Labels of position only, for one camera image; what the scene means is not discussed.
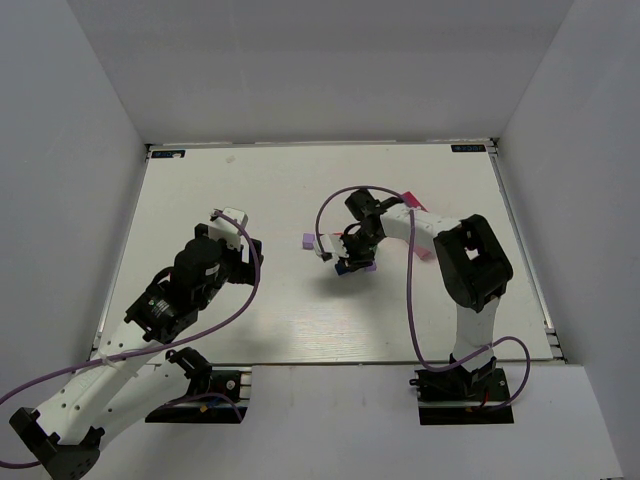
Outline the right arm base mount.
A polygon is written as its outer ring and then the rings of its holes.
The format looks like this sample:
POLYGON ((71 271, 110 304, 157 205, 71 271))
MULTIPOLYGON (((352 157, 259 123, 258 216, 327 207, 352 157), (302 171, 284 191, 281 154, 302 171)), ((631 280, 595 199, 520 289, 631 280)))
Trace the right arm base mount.
POLYGON ((514 423, 505 372, 497 368, 468 390, 456 371, 417 370, 409 385, 416 391, 422 426, 508 425, 514 423))

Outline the large lilac wood block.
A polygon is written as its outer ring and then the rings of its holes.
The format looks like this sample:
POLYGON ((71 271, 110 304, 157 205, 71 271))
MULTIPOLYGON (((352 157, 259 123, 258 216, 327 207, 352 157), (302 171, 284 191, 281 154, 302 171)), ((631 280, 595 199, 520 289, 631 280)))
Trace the large lilac wood block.
POLYGON ((304 233, 302 237, 302 248, 304 250, 314 249, 315 235, 312 233, 304 233))

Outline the dark blue wood block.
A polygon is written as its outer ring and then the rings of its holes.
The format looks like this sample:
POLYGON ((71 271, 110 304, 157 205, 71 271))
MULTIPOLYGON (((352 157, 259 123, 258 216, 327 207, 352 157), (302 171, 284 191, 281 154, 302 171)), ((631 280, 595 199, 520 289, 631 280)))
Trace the dark blue wood block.
POLYGON ((356 268, 346 259, 339 259, 334 267, 339 276, 356 271, 356 268))

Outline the pink plastic box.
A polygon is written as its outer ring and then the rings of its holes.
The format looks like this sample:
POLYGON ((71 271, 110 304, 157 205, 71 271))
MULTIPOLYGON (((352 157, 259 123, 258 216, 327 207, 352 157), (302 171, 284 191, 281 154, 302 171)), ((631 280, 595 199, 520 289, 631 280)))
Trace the pink plastic box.
POLYGON ((401 238, 410 242, 411 226, 410 213, 414 214, 414 235, 413 247, 414 254, 422 261, 426 261, 435 253, 433 245, 434 226, 433 218, 424 205, 411 192, 405 191, 402 194, 403 205, 399 213, 399 230, 401 238))

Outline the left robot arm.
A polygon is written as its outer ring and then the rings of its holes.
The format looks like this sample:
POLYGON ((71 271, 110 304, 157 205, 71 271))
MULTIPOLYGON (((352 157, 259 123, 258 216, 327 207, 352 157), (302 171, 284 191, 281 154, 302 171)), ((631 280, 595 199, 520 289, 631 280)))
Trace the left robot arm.
POLYGON ((159 271, 127 309, 123 323, 91 359, 65 368, 69 381, 35 408, 21 407, 9 424, 52 479, 81 479, 121 432, 156 409, 219 398, 213 366, 182 333, 227 284, 256 288, 260 241, 239 211, 216 212, 159 271))

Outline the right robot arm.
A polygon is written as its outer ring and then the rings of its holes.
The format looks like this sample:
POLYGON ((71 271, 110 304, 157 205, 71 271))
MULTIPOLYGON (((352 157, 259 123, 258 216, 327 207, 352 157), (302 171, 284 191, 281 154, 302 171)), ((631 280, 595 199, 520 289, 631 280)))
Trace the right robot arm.
POLYGON ((387 238, 411 242, 435 256, 446 292, 456 304, 456 339, 448 371, 427 374, 430 385, 452 399, 481 390, 493 373, 491 343, 500 298, 513 278, 513 268, 488 221, 474 214, 457 220, 411 207, 399 198, 384 201, 367 189, 349 195, 345 205, 356 222, 340 236, 336 270, 365 269, 387 238))

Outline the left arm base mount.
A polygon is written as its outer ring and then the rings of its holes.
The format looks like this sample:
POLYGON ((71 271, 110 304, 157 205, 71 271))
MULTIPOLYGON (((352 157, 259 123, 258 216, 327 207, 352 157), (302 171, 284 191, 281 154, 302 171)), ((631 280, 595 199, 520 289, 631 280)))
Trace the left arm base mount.
POLYGON ((251 368, 219 367, 191 347, 168 350, 165 359, 178 366, 186 390, 150 412, 148 424, 240 424, 250 401, 251 368))

